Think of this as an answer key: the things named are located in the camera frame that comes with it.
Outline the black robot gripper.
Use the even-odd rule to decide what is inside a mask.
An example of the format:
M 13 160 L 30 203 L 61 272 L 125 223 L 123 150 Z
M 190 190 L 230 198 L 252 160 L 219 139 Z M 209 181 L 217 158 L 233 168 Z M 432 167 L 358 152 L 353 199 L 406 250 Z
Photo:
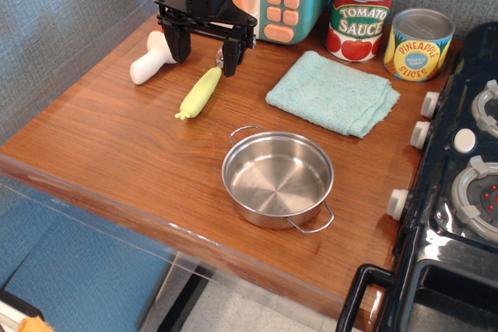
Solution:
M 223 70 L 229 78 L 236 74 L 245 48 L 256 44 L 256 18 L 238 8 L 232 0 L 222 0 L 219 9 L 202 10 L 188 0 L 154 0 L 159 7 L 158 20 L 173 59 L 184 63 L 191 53 L 191 33 L 223 43 Z

